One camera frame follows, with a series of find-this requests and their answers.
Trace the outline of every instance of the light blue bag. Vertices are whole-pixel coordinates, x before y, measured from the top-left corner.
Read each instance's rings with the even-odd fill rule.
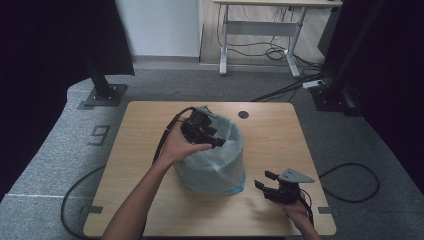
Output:
[[[217,129],[215,137],[226,139],[222,147],[197,152],[174,169],[184,185],[208,193],[236,194],[242,192],[246,175],[243,166],[243,136],[231,119],[216,115],[211,127]]]

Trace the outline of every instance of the white desk leg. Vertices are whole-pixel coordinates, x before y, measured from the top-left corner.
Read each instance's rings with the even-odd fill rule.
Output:
[[[221,61],[219,63],[219,74],[225,76],[227,74],[227,24],[228,24],[228,6],[225,5],[224,23],[222,24],[222,35],[224,42],[221,47]]]
[[[284,53],[286,54],[286,59],[289,64],[290,70],[292,71],[294,78],[299,78],[299,70],[297,69],[296,62],[293,58],[294,48],[296,47],[297,39],[300,35],[300,30],[303,26],[303,20],[305,19],[306,15],[306,7],[302,7],[302,11],[300,13],[299,20],[297,21],[297,26],[293,35],[293,39],[290,41],[289,49],[285,50]]]

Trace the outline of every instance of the wall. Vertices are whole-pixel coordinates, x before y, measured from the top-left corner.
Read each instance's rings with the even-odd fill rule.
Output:
[[[116,0],[131,55],[199,57],[201,0]]]

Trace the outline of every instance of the wooden table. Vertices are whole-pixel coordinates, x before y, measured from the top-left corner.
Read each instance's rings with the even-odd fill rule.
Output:
[[[294,78],[299,78],[300,73],[297,69],[293,58],[294,49],[300,30],[302,29],[303,20],[308,7],[341,7],[341,0],[214,0],[214,3],[225,5],[225,14],[223,19],[223,43],[221,47],[221,59],[219,72],[221,75],[227,74],[227,35],[257,35],[257,36],[286,36],[291,37],[291,41],[287,50],[284,51],[287,63],[292,71]],[[252,6],[289,6],[301,7],[297,22],[253,22],[253,21],[230,21],[228,20],[229,5],[252,5]]]
[[[255,188],[254,179],[268,187],[277,182],[265,170],[282,173],[293,168],[315,179],[300,184],[312,197],[315,227],[321,235],[333,235],[336,226],[308,151],[296,113],[288,103],[240,102],[131,102],[84,226],[87,236],[100,236],[126,196],[151,165],[164,128],[189,106],[209,109],[234,120],[244,136],[243,161],[246,186],[236,195],[195,192],[180,184],[174,169],[166,174],[153,202],[145,236],[288,236],[300,234],[282,210]],[[249,117],[239,117],[246,111]]]

